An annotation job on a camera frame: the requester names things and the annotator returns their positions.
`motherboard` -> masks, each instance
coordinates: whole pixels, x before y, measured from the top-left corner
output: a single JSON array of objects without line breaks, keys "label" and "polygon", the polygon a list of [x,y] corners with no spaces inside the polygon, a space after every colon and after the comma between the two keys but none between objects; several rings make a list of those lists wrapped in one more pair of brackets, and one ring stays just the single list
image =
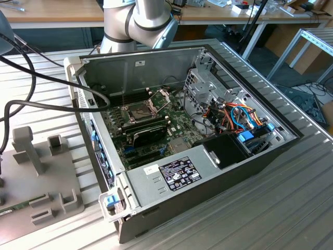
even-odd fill
[{"label": "motherboard", "polygon": [[184,112],[180,90],[146,89],[110,101],[113,107],[101,115],[127,170],[185,151],[205,137]]}]

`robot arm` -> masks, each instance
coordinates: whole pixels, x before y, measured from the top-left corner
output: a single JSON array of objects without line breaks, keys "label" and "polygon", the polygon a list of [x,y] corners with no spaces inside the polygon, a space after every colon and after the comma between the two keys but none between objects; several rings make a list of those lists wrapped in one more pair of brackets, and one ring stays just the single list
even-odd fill
[{"label": "robot arm", "polygon": [[101,53],[136,50],[136,41],[152,48],[167,47],[178,23],[164,0],[104,0]]}]

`workbench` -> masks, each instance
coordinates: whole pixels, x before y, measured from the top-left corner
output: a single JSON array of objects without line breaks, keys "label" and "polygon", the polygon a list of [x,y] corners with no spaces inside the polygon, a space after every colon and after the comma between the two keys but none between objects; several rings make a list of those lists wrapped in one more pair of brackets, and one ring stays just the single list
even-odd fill
[{"label": "workbench", "polygon": [[[75,27],[103,27],[104,14],[96,0],[20,0],[26,12],[1,8],[13,29],[34,28],[75,28]],[[180,25],[208,25],[208,24],[246,24],[249,16],[237,15],[230,6],[223,8],[205,3],[204,8],[185,6],[182,8]],[[246,60],[250,56],[255,44],[267,24],[279,23],[318,23],[320,28],[326,26],[331,17],[292,17],[282,10],[273,14],[260,16],[251,41],[242,57]]]},{"label": "workbench", "polygon": [[[25,107],[10,119],[11,129],[29,125],[33,143],[53,134],[69,141],[85,210],[76,216],[9,242],[1,249],[313,249],[333,244],[333,138],[281,95],[253,67],[216,39],[174,42],[171,47],[209,44],[286,116],[304,138],[261,173],[175,217],[126,244],[118,243],[113,223],[103,220],[100,189],[73,113]],[[89,50],[47,53],[60,63]],[[65,79],[62,68],[30,55],[38,72]],[[27,66],[21,56],[9,59]],[[229,76],[220,74],[229,84]],[[0,89],[6,100],[23,99],[31,78],[0,64]],[[33,101],[68,106],[68,88],[37,79]]]}]

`metal shelf frame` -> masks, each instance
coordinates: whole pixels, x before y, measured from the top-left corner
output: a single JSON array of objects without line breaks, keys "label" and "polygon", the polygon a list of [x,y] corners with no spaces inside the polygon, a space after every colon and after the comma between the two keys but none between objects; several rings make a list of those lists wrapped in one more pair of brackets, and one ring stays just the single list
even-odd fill
[{"label": "metal shelf frame", "polygon": [[[321,50],[325,51],[330,56],[333,56],[333,28],[312,28],[312,29],[300,29],[295,37],[292,39],[286,50],[281,55],[280,59],[274,65],[273,69],[267,76],[267,79],[270,80],[275,72],[281,67],[281,65],[285,62],[290,52],[295,48],[295,46],[299,43],[301,38],[307,39],[307,43],[303,46],[303,48],[299,51],[298,55],[290,64],[290,67],[293,68],[294,65],[298,62],[298,60],[302,57],[305,51],[309,48],[310,44],[316,45]],[[331,65],[321,77],[317,80],[317,82],[321,82],[333,69],[333,65]]]}]

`blue connector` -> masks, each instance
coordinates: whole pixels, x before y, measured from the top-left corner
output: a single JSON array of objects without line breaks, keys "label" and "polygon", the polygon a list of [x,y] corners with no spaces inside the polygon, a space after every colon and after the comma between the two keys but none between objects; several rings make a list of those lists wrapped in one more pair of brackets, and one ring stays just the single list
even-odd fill
[{"label": "blue connector", "polygon": [[267,124],[267,127],[273,131],[275,129],[275,126],[272,123]]},{"label": "blue connector", "polygon": [[107,208],[114,206],[115,204],[117,204],[120,201],[118,195],[113,194],[113,195],[109,195],[107,197],[105,197],[104,199],[104,204]]},{"label": "blue connector", "polygon": [[92,131],[92,141],[96,140],[96,131]]},{"label": "blue connector", "polygon": [[249,139],[254,138],[253,134],[250,131],[245,131],[242,133],[239,133],[238,138],[242,141],[245,142]]}]

